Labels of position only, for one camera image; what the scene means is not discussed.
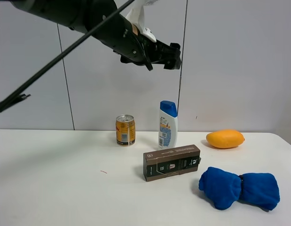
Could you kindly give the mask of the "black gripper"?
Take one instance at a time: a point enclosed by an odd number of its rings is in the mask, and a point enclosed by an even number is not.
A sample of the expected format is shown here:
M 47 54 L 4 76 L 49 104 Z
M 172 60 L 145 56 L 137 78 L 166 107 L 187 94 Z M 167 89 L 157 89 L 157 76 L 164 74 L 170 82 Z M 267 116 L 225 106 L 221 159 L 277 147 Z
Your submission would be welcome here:
M 141 62 L 135 63 L 138 66 L 146 66 L 148 70 L 153 70 L 153 64 L 161 64 L 167 70 L 178 70 L 181 67 L 179 43 L 166 45 L 159 40 L 152 42 L 148 38 L 143 38 L 141 49 Z

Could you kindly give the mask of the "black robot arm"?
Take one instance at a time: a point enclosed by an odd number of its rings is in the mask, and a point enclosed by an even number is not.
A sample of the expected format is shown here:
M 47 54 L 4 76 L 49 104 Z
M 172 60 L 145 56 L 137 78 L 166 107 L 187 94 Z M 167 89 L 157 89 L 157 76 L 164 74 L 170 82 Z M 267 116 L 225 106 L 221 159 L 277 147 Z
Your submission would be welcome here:
M 162 64 L 168 70 L 180 69 L 180 45 L 160 42 L 145 26 L 144 6 L 152 3 L 135 1 L 127 16 L 116 14 L 92 36 L 119 54 L 124 64 L 146 66 L 150 71 L 153 64 Z M 81 33 L 87 33 L 118 9 L 113 0 L 14 0 L 12 4 Z

